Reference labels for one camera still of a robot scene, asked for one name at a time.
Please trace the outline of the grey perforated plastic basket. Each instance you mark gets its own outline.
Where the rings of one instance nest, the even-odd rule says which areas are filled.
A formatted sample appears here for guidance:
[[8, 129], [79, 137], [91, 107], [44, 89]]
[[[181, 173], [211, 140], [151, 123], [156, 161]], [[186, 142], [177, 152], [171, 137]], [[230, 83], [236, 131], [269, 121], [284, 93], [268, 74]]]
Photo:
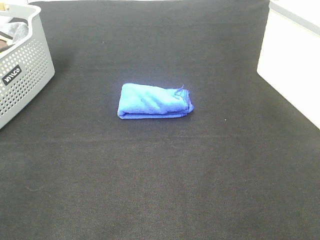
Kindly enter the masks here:
[[0, 54], [0, 125], [4, 127], [52, 79], [52, 57], [42, 26], [41, 8], [5, 3], [3, 17], [27, 20], [28, 34]]

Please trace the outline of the brown cloth in basket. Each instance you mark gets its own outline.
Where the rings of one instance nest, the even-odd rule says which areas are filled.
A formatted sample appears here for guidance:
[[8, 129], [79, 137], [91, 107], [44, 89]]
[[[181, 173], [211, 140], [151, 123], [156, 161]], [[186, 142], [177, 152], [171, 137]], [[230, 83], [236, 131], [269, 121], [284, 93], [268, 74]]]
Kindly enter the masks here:
[[4, 41], [2, 39], [0, 40], [0, 53], [6, 51], [10, 47], [11, 47], [11, 45], [9, 45], [6, 41]]

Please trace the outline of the white plastic storage box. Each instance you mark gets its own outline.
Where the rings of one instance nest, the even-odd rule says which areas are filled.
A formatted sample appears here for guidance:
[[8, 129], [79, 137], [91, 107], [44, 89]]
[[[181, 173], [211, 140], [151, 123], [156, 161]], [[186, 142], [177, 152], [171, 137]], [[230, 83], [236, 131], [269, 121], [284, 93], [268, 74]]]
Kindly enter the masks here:
[[320, 126], [320, 2], [271, 0], [257, 73]]

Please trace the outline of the grey towel in basket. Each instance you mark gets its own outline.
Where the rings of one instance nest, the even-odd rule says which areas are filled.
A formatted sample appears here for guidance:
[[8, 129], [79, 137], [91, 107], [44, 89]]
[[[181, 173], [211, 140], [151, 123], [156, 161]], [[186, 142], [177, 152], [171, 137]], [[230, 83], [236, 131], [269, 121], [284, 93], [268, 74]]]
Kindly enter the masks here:
[[0, 41], [8, 46], [16, 44], [28, 35], [29, 28], [24, 22], [9, 22], [0, 25]]

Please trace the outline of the blue microfibre towel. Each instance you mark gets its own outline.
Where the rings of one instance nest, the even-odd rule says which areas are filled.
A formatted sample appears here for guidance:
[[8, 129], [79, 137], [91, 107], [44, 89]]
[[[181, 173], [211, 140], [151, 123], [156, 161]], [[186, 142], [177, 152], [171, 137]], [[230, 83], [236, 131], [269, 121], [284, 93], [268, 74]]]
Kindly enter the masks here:
[[194, 110], [189, 90], [125, 83], [117, 115], [123, 120], [180, 118]]

